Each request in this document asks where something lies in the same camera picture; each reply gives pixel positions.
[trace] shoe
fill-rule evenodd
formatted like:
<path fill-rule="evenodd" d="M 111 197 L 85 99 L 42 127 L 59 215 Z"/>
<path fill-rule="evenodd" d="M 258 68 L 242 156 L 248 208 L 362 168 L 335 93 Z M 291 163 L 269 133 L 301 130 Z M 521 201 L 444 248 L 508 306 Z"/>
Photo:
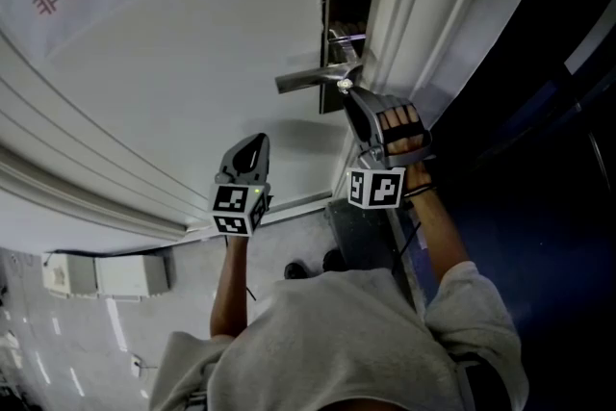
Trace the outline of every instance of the shoe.
<path fill-rule="evenodd" d="M 308 272 L 306 269 L 297 262 L 291 262 L 287 264 L 285 268 L 285 279 L 307 279 Z"/>
<path fill-rule="evenodd" d="M 338 248 L 329 250 L 323 257 L 323 272 L 344 272 L 348 270 L 347 263 L 343 257 L 343 252 Z"/>

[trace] t-shirt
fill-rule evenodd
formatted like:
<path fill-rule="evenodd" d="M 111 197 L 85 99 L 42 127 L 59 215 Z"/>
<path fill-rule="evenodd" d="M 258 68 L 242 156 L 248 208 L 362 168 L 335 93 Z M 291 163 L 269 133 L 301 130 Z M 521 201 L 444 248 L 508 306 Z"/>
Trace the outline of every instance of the t-shirt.
<path fill-rule="evenodd" d="M 494 284 L 464 262 L 444 276 L 422 321 L 387 270 L 275 283 L 237 338 L 171 334 L 150 409 L 317 411 L 368 398 L 411 411 L 465 408 L 456 355 L 496 370 L 514 411 L 528 393 L 521 345 Z"/>

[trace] electrical box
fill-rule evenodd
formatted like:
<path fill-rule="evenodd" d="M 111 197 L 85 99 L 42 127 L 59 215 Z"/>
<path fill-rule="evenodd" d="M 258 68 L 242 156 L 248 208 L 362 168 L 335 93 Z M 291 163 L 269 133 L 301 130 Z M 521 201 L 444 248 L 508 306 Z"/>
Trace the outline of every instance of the electrical box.
<path fill-rule="evenodd" d="M 98 293 L 114 296 L 152 296 L 169 291 L 163 257 L 123 255 L 96 259 Z"/>
<path fill-rule="evenodd" d="M 42 256 L 41 261 L 42 284 L 52 294 L 96 295 L 93 257 L 53 253 L 51 256 Z"/>

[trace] white wall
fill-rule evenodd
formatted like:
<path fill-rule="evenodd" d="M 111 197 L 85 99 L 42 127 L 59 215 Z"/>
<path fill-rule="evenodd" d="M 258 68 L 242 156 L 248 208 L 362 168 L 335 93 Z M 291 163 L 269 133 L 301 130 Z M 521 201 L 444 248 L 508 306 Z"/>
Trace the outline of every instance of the white wall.
<path fill-rule="evenodd" d="M 73 218 L 0 190 L 0 247 L 40 255 L 53 250 L 113 252 L 160 243 L 160 239 Z"/>

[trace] white box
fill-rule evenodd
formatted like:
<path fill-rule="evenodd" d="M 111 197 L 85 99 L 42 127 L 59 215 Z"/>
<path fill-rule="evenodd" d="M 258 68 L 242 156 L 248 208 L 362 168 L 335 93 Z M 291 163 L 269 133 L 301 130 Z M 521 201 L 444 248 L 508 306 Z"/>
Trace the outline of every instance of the white box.
<path fill-rule="evenodd" d="M 95 295 L 94 258 L 65 253 L 41 257 L 42 284 L 50 292 L 62 295 Z"/>
<path fill-rule="evenodd" d="M 209 213 L 222 235 L 251 237 L 268 210 L 268 189 L 263 185 L 214 184 Z"/>
<path fill-rule="evenodd" d="M 152 296 L 169 291 L 163 257 L 125 255 L 96 259 L 98 293 L 115 296 Z"/>
<path fill-rule="evenodd" d="M 348 203 L 362 209 L 395 208 L 400 204 L 404 188 L 405 168 L 348 168 Z"/>

